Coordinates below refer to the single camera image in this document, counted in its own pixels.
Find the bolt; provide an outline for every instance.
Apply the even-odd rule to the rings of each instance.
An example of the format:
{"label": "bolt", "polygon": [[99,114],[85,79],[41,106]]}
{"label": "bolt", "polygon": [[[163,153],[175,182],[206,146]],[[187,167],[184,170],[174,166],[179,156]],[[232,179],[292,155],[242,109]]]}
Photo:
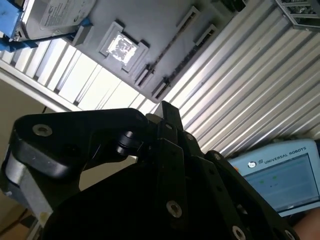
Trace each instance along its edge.
{"label": "bolt", "polygon": [[215,158],[216,160],[221,160],[221,157],[219,156],[218,153],[215,153],[215,154],[214,154],[214,158]]}
{"label": "bolt", "polygon": [[187,137],[189,140],[193,140],[193,139],[194,139],[194,137],[191,136],[191,134],[187,134],[186,137]]}
{"label": "bolt", "polygon": [[175,201],[168,201],[166,203],[166,209],[176,219],[182,216],[182,209]]}
{"label": "bolt", "polygon": [[52,134],[52,129],[45,124],[37,124],[32,127],[34,134],[41,137],[49,137]]}
{"label": "bolt", "polygon": [[238,240],[246,240],[246,235],[245,233],[241,230],[240,227],[238,226],[233,226],[232,227],[232,232],[233,235],[236,237]]}
{"label": "bolt", "polygon": [[12,195],[12,192],[11,191],[4,192],[4,195],[6,195],[7,197],[10,197]]}
{"label": "bolt", "polygon": [[288,230],[284,230],[284,232],[291,240],[296,240],[295,237],[291,234],[291,232],[289,232]]}

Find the electronic component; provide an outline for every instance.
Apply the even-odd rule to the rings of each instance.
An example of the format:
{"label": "electronic component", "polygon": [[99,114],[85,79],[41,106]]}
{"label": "electronic component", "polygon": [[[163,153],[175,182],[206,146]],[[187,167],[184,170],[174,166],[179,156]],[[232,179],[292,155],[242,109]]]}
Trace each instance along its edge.
{"label": "electronic component", "polygon": [[293,27],[320,32],[320,2],[318,0],[275,0]]}
{"label": "electronic component", "polygon": [[320,207],[320,158],[312,139],[273,143],[229,162],[281,216]]}
{"label": "electronic component", "polygon": [[79,25],[88,16],[96,0],[3,0],[0,11],[0,50],[14,52],[35,48],[37,42],[75,38]]}

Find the screen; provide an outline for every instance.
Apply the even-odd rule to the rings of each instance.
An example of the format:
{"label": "screen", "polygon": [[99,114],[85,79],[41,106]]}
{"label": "screen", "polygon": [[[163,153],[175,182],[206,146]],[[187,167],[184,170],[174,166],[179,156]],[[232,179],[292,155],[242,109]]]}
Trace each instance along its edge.
{"label": "screen", "polygon": [[307,153],[244,178],[277,212],[320,199]]}

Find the hard disk label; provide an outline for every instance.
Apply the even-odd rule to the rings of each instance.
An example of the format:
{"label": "hard disk label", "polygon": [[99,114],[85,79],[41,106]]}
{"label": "hard disk label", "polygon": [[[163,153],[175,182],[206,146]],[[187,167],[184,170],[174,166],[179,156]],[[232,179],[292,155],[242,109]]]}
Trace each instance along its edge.
{"label": "hard disk label", "polygon": [[51,0],[40,24],[46,29],[78,25],[88,16],[95,2],[96,0]]}

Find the hard drive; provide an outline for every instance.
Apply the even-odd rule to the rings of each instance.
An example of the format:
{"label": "hard drive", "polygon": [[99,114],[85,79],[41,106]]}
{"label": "hard drive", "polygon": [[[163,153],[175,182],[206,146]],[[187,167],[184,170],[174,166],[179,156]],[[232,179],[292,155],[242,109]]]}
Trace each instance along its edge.
{"label": "hard drive", "polygon": [[13,40],[38,40],[73,33],[96,0],[15,0],[22,8]]}

